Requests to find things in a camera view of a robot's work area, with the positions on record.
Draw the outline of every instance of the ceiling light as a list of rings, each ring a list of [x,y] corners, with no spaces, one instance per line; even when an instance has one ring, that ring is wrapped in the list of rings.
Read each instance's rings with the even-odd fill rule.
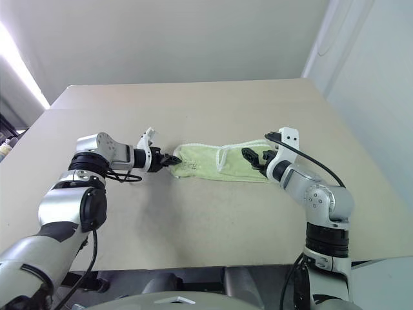
[[[42,94],[39,86],[27,69],[25,63],[20,57],[19,50],[14,43],[12,36],[8,33],[6,27],[0,22],[0,56],[3,56],[20,80],[26,85],[33,96],[45,108],[49,109],[50,105]]]

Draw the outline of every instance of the table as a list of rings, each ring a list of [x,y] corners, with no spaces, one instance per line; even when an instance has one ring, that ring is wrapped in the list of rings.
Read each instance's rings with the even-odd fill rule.
[[[413,215],[306,79],[69,87],[0,164],[0,250],[37,232],[39,202],[67,170],[77,138],[105,131],[135,145],[149,126],[166,152],[180,143],[241,143],[297,128],[300,149],[336,172],[354,196],[352,259],[413,255]],[[304,210],[275,184],[175,179],[166,169],[142,177],[107,181],[95,270],[289,264],[302,250]],[[72,270],[86,269],[91,248]]]

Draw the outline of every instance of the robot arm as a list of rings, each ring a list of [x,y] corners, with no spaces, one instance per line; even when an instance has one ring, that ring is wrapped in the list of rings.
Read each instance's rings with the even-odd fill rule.
[[[68,171],[39,206],[40,231],[0,256],[0,309],[50,308],[54,291],[86,245],[89,232],[106,220],[105,178],[109,173],[133,168],[157,172],[180,162],[151,147],[153,135],[149,128],[136,149],[104,132],[78,139]]]
[[[293,163],[295,157],[291,161],[285,147],[296,149],[291,138],[298,141],[298,135],[290,129],[283,128],[265,137],[284,146],[280,145],[278,152],[264,152],[264,165],[251,149],[242,150],[244,158],[303,205],[307,217],[303,260],[294,277],[296,309],[360,309],[352,303],[351,293],[348,228],[354,201],[350,192],[345,187],[326,184],[319,175]]]

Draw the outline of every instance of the cable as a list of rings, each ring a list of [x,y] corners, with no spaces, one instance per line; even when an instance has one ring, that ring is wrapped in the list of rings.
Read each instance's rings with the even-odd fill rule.
[[[131,171],[132,170],[129,170],[128,173],[118,173],[118,172],[114,172],[111,168],[109,168],[108,173],[106,174],[106,177],[108,179],[115,180],[121,183],[123,182],[133,183],[133,182],[139,182],[142,180],[142,177],[131,174]]]
[[[62,296],[59,295],[59,293],[56,291],[56,293],[54,293],[55,296],[58,297],[59,300],[62,300]],[[67,304],[64,304],[64,307],[68,310],[72,310]]]
[[[283,310],[284,309],[284,297],[285,297],[285,291],[287,290],[287,285],[291,279],[292,274],[294,273],[294,270],[296,270],[299,261],[303,258],[303,253],[301,253],[296,261],[294,262],[294,264],[291,267],[291,270],[288,272],[287,278],[284,281],[284,286],[283,286],[283,290],[281,291],[281,295],[279,297],[279,310]]]
[[[54,310],[60,310],[66,302],[69,300],[69,298],[76,292],[76,289],[79,288],[79,286],[82,284],[82,282],[85,280],[85,278],[89,275],[91,272],[93,265],[95,264],[96,261],[96,256],[97,256],[97,233],[96,229],[92,231],[93,233],[93,255],[92,255],[92,260],[90,261],[88,269],[85,271],[83,276],[78,279],[78,281],[73,285],[72,289],[67,293],[67,295],[59,302],[59,304],[54,308]]]
[[[325,171],[327,171],[336,181],[337,183],[341,186],[345,188],[345,185],[343,183],[343,181],[340,180],[340,178],[338,177],[337,174],[335,174],[334,172],[332,172],[327,166],[323,165],[322,163],[320,163],[318,160],[315,160],[313,157],[301,152],[300,150],[295,149],[294,147],[282,142],[282,141],[274,141],[277,144],[280,144],[284,147],[286,147],[288,150],[291,150],[292,152],[308,159],[309,161],[311,161],[312,163],[315,163],[317,166],[321,167],[322,169],[324,169]]]

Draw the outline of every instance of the green towel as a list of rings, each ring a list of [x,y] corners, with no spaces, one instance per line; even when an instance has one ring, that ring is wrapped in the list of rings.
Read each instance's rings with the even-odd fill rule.
[[[272,147],[266,140],[255,140],[236,145],[204,145],[198,143],[180,145],[174,155],[182,163],[171,166],[176,177],[196,176],[207,180],[268,182],[258,170],[244,159],[241,149],[249,147],[258,154]]]

